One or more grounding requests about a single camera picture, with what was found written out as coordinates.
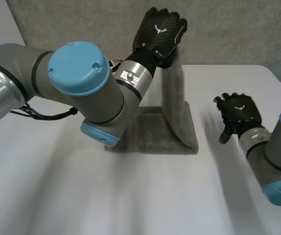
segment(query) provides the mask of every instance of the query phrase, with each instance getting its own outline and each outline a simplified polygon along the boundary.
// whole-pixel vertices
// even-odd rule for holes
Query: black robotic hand
[[[223,99],[217,96],[213,100],[217,103],[225,124],[224,131],[219,138],[220,143],[227,143],[232,134],[240,137],[252,128],[262,127],[260,113],[250,96],[223,93],[222,97]]]
[[[175,48],[187,30],[187,20],[181,19],[177,12],[167,9],[157,11],[151,8],[142,20],[132,44],[133,51],[144,48],[156,58],[161,68],[172,65]]]

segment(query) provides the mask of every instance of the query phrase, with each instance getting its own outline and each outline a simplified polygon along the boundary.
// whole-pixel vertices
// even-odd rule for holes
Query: table surface
[[[81,133],[81,114],[52,122],[3,118],[0,224],[7,234],[281,234],[281,207],[262,194],[237,138],[218,143],[223,123],[212,101],[223,92],[246,93],[272,131],[281,83],[262,66],[183,69],[197,155],[105,152]],[[141,105],[161,104],[160,75]],[[37,97],[30,105],[47,115],[69,108]]]

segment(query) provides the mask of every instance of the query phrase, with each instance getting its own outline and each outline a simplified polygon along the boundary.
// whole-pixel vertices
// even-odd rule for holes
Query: white logo
[[[156,29],[156,31],[157,31],[158,34],[159,34],[159,33],[163,33],[163,32],[166,31],[166,28],[163,29],[163,30],[161,30],[161,29],[158,28],[158,26],[156,26],[156,24],[155,24],[154,26],[155,26],[155,29]]]
[[[243,107],[240,107],[240,108],[238,108],[238,107],[234,107],[235,109],[239,109],[240,111],[242,111],[244,108],[245,108],[245,105],[243,106]]]

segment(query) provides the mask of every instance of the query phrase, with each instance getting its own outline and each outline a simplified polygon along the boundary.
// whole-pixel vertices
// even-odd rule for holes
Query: robotic arm
[[[261,123],[261,116],[251,97],[222,94],[216,97],[225,128],[219,142],[225,144],[237,134],[248,163],[268,200],[281,206],[281,115],[272,134]]]
[[[34,96],[76,107],[81,131],[114,146],[149,88],[156,67],[168,68],[187,21],[167,9],[150,9],[137,31],[133,53],[112,74],[102,51],[73,42],[56,52],[0,45],[0,119]]]

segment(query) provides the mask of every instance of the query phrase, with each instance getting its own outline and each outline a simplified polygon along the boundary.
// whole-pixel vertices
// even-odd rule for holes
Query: gray concrete wall
[[[151,7],[188,20],[184,64],[257,64],[281,81],[281,0],[7,0],[25,43],[55,50],[85,40],[124,59]]]

